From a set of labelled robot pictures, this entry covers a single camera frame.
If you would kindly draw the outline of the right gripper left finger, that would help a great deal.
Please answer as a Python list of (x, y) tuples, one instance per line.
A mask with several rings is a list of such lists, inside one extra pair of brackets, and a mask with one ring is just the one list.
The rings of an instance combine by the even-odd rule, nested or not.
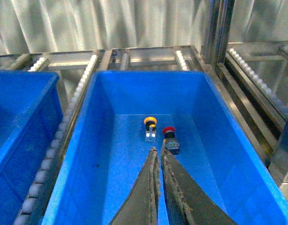
[(160, 169), (156, 147), (152, 147), (132, 189), (109, 224), (156, 225), (160, 196)]

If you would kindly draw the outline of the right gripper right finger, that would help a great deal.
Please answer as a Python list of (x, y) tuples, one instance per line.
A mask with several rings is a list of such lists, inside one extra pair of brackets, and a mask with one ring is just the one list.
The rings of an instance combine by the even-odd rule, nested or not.
[(223, 211), (194, 181), (176, 157), (161, 147), (163, 189), (171, 225), (235, 225), (236, 222)]

